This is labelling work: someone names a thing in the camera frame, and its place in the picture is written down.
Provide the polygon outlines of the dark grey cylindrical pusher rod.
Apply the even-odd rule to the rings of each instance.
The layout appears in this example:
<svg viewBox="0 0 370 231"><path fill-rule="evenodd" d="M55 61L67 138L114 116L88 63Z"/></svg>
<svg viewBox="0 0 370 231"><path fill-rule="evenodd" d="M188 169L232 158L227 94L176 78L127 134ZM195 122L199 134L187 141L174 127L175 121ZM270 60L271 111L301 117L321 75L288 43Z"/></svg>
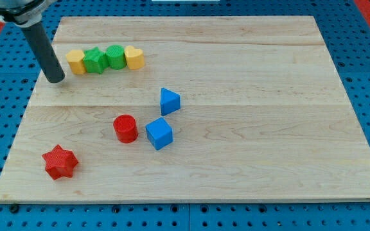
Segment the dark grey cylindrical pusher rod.
<svg viewBox="0 0 370 231"><path fill-rule="evenodd" d="M50 83L59 83L65 78L64 71L46 35L41 22L21 29L42 72Z"/></svg>

